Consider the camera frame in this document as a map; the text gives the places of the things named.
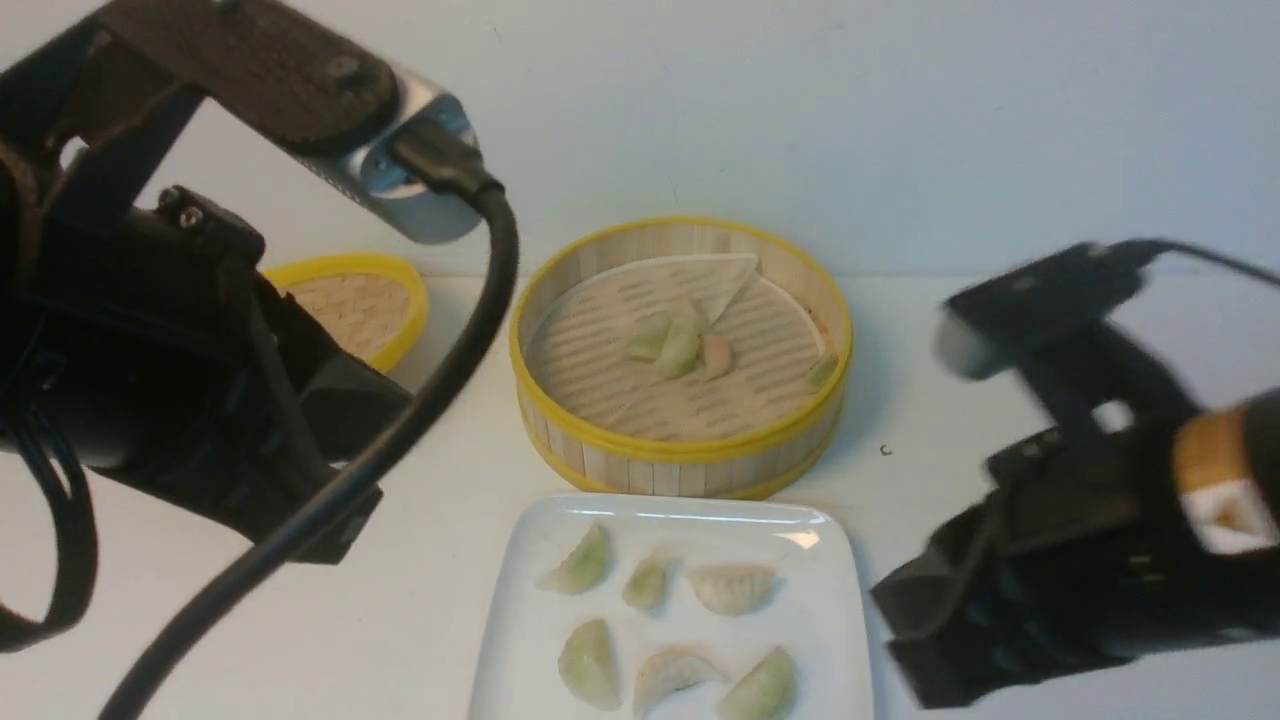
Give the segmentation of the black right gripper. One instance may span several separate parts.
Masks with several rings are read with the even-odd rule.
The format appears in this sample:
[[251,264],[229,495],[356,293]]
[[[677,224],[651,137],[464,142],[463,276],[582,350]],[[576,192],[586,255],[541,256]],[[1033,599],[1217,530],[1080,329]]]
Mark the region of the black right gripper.
[[1108,432],[1116,471],[1047,433],[872,588],[923,708],[1144,656],[1277,638],[1277,402]]

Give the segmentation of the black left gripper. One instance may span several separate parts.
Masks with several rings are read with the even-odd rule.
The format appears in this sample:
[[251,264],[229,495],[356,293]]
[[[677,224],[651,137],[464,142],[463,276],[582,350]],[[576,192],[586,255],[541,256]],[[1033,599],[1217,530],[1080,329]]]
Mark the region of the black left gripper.
[[99,532],[86,475],[264,541],[410,405],[256,268],[262,237],[183,186],[116,201],[3,152],[3,450],[46,495],[59,562]]

